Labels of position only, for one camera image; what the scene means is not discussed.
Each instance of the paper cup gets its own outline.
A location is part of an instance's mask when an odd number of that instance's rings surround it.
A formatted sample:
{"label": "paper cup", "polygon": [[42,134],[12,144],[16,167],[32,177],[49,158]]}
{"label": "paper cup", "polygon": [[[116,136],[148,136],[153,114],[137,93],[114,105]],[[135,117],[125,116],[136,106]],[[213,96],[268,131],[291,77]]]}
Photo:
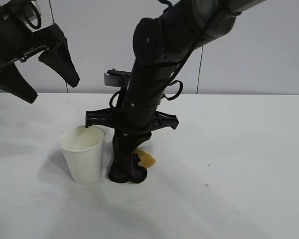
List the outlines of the paper cup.
{"label": "paper cup", "polygon": [[59,144],[75,182],[91,184],[101,178],[103,139],[104,132],[96,126],[78,126],[61,136]]}

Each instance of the brown liquid puddle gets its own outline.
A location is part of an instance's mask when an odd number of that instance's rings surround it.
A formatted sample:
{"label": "brown liquid puddle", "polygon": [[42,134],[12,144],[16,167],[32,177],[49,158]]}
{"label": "brown liquid puddle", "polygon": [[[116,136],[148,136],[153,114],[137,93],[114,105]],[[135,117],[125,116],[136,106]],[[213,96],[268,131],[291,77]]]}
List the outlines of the brown liquid puddle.
{"label": "brown liquid puddle", "polygon": [[137,148],[133,153],[137,153],[141,159],[141,161],[139,162],[139,166],[148,169],[156,163],[156,160],[149,153],[146,153],[143,150]]}

